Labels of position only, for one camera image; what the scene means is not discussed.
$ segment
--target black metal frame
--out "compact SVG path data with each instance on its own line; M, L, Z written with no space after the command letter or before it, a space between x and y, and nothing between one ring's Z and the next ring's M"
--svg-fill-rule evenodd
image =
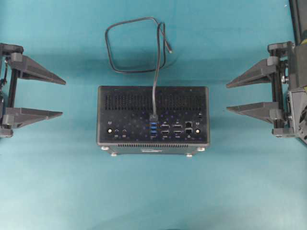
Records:
M303 32L307 30L307 1L289 0L296 45L303 41Z

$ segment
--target vent slot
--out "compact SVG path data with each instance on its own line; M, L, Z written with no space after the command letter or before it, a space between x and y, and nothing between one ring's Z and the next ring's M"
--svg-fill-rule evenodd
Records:
M201 95L158 95L158 110L201 111L205 107L205 96ZM105 110L153 109L151 95L118 94L105 96Z
M146 148L187 148L187 144L118 144L118 147L146 147Z

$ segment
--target black cable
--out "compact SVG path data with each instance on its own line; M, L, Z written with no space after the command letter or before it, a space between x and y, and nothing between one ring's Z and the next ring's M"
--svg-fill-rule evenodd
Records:
M126 71L126 70L119 70L117 68L115 68L113 61L112 61L112 55L111 55L111 50L110 50L110 46L109 46L109 41L108 41L108 32L111 28L117 26L117 25L122 25L122 24L126 24L126 23L134 23L134 22L139 22L139 21L143 21L143 20L153 20L157 25L157 48L158 48L158 57L157 57L157 65L155 69L146 69L146 70L130 70L130 71ZM161 48L160 48L160 33L163 36L163 63L162 65L160 65L161 63ZM129 21L124 21L124 22L120 22L120 23L116 23L113 24L111 26L109 26L106 29L105 32L105 40L106 40L106 49L107 49L107 54L109 57L109 62L110 65L112 67L112 69L117 72L117 73L146 73L146 72L153 72L155 71L155 75L154 75L154 81L153 81L153 114L150 116L150 120L157 120L158 116L157 116L157 108L156 108L156 101L155 101L155 88L157 86L157 82L158 82L158 76L159 76L159 69L163 68L165 63L166 63L166 54L165 54L165 48L167 48L168 52L171 54L173 52L171 46L169 45L169 43L166 40L166 35L165 35L165 23L158 23L158 21L153 18L153 17L144 17L144 18L138 18L138 19L133 19L133 20L129 20Z
M163 43L165 44L166 39L165 39L165 23L159 23L158 24L158 28L157 28L157 48L158 48L158 57L157 57L157 66L155 69L155 74L154 74L154 81L153 81L153 115L151 117L151 119L153 120L157 120L158 119L158 115L157 115L157 107L156 107L156 103L155 103L155 88L157 86L157 82L158 82L158 76L159 76L159 70L160 70L160 62L161 62L161 50L160 50L160 27L161 25L163 25Z
M118 25L123 25L123 24L127 24L127 23L134 23L134 22L139 22L139 21L144 21L144 20L153 20L157 25L159 25L158 21L154 18L154 17L144 17L144 18L138 18L138 19L133 19L133 20L128 20L128 21L124 21L124 22L120 22L120 23L115 23L111 26L109 26L106 29L105 32L105 40L106 40L106 49L107 49L107 54L109 57L109 62L110 65L112 67L112 69L117 72L117 73L146 73L146 72L153 72L155 71L155 69L146 69L146 70L131 70L131 71L125 71L125 70L119 70L117 68L115 68L114 64L113 64L113 60L112 60L112 54L111 54L111 50L110 50L110 46L109 46L109 41L108 41L108 32L110 29L112 29L115 26ZM161 34L163 36L165 36L165 33L160 29ZM171 54L173 52L172 48L170 47L169 43L167 41L165 41L165 44L163 46L163 56L164 56L164 61L163 64L160 66L160 69L163 68L163 66L165 65L166 62L166 54L165 54L165 47L167 48L168 52Z

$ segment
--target ethernet port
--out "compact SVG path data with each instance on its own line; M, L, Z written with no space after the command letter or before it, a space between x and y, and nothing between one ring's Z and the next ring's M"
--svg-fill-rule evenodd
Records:
M191 121L186 122L186 128L192 128L192 122Z
M186 128L186 134L190 135L192 134L193 130L191 128Z

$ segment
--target teal surface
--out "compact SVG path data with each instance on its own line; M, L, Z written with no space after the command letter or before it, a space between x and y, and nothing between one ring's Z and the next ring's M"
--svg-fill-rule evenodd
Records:
M158 84L210 89L212 145L191 159L112 158L96 146L98 86L153 82L114 73L104 44L109 25L143 16L166 23L174 50ZM117 65L154 66L155 28L114 28ZM288 40L287 0L1 0L0 42L24 46L67 85L18 81L16 107L64 115L0 139L0 229L307 229L306 146L225 109L272 100L268 84L225 84Z

